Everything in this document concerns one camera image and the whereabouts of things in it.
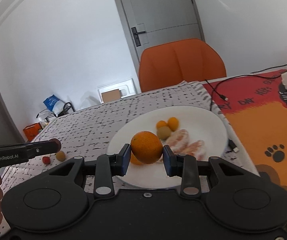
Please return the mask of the yellow-green round fruit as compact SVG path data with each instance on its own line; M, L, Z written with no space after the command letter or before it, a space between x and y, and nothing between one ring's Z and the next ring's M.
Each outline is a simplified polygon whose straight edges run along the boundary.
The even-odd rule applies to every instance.
M162 126L157 129L157 136L160 140L166 140L172 134L171 129L168 126Z

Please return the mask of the large orange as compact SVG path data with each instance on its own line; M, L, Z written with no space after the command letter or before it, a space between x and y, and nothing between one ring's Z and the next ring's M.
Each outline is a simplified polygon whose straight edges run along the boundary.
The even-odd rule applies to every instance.
M160 139L149 131L136 133L131 139L131 152L144 164L156 163L162 156Z

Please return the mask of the small orange kumquat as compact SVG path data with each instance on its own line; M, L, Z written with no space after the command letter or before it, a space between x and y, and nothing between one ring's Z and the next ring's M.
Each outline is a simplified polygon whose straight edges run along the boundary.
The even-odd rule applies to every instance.
M179 120L176 117L170 117L167 121L167 126L171 131L176 131L179 127Z

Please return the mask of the peeled pomelo piece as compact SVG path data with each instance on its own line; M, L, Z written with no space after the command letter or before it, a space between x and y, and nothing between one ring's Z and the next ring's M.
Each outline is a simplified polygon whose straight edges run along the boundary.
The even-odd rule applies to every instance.
M182 154L194 156L199 161L203 160L206 154L205 142L199 140L188 145L187 148L182 151Z

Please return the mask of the pomelo piece on plate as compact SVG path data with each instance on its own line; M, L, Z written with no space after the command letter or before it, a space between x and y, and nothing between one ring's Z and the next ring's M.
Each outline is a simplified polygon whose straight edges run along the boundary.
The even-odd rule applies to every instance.
M181 153L188 146L189 140L188 131L180 129L166 139L165 145L168 145L173 153Z

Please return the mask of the grid patterned tablecloth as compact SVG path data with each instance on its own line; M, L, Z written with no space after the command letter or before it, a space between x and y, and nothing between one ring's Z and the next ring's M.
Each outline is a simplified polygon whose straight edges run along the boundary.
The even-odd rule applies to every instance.
M239 148L238 153L221 152L223 158L254 174L258 171L237 137L231 124L200 82L182 82L176 86L137 94L113 102L85 108L53 120L35 141L56 138L68 158L83 156L95 160L107 152L112 137L128 122L142 114L171 106L194 106L212 109L224 123L228 137Z

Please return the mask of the orange box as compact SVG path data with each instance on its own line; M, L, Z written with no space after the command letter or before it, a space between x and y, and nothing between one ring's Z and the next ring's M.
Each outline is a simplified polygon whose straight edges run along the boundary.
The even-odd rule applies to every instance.
M29 126L26 126L23 129L23 132L29 142L33 141L33 139L39 134L39 132L42 130L41 124L35 123L31 124Z

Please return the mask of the yellow-green fruit near edge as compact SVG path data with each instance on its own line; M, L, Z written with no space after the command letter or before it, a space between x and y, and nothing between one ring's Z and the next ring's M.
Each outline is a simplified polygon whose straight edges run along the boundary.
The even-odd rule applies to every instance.
M58 151L56 154L55 154L55 157L58 161L60 162L63 162L65 161L66 159L66 156L65 156L65 153L63 151Z

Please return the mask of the small kumquat on plate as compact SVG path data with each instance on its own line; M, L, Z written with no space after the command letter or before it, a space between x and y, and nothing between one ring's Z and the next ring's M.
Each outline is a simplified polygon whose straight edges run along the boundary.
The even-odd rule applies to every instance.
M165 122L163 120L160 120L156 123L156 129L160 129L162 127L167 127L167 126L168 126L167 122Z

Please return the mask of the small red fruit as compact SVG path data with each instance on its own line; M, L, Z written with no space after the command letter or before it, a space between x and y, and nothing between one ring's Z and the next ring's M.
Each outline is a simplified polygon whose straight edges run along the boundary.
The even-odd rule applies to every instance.
M49 164L51 163L50 157L44 156L44 157L42 158L42 162L43 162L43 164L45 164L45 165L49 165Z

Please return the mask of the dark brown round fruit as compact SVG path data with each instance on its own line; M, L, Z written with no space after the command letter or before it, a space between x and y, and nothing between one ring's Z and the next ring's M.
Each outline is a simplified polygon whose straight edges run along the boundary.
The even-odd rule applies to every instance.
M58 139L55 139L55 138L54 138L54 139L50 139L50 141L56 143L56 151L55 151L55 152L56 152L56 153L57 153L57 152L60 152L61 147L62 147L62 146L61 146L61 142L60 142Z

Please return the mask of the brown cardboard piece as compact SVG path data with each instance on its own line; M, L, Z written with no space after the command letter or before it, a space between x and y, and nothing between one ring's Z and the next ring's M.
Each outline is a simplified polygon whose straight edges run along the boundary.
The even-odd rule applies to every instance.
M114 89L101 94L102 101L104 103L119 100L121 98L121 92L119 89Z

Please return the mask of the blue white bag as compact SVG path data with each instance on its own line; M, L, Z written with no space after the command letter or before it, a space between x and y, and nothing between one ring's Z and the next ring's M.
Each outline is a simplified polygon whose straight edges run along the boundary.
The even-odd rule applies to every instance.
M43 103L46 108L56 116L63 111L65 105L65 103L55 95L49 96L43 101Z

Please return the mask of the white foam packaging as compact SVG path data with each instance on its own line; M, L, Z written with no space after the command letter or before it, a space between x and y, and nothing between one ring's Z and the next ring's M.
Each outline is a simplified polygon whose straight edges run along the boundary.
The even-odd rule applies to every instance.
M111 102L118 99L126 98L137 93L133 80L128 79L126 81L121 81L100 87L98 89L100 102Z

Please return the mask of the orange red cat mat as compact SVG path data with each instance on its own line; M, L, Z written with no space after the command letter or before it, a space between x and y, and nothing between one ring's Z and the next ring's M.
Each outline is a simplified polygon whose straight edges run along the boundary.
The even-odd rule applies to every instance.
M283 70L205 85L257 171L287 190L287 90Z

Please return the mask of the orange chair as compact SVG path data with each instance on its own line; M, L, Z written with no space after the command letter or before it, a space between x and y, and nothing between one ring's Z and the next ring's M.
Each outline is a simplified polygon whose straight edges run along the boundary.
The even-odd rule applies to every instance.
M220 55L197 38L169 42L143 51L139 65L142 92L170 87L182 81L226 77Z

